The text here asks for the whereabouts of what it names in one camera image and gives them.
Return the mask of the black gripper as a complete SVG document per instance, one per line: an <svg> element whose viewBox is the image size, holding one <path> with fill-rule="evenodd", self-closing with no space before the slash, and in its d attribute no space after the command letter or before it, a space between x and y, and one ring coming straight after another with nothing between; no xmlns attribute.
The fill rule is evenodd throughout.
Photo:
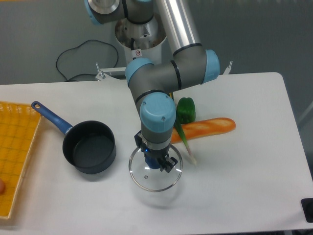
<svg viewBox="0 0 313 235"><path fill-rule="evenodd" d="M144 138L141 132L135 136L136 146L143 152L146 164L152 169L160 169L161 172L171 172L178 160L168 157L170 139L162 143L152 143Z"/></svg>

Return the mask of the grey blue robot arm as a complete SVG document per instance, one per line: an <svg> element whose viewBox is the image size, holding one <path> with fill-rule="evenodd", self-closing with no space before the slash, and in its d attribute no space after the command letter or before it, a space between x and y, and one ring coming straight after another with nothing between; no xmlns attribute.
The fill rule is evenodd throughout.
<svg viewBox="0 0 313 235"><path fill-rule="evenodd" d="M94 24L116 22L119 43L141 55L127 56L125 70L141 120L136 145L150 168L170 172L176 108L169 94L216 79L220 63L202 47L185 0L87 0Z"/></svg>

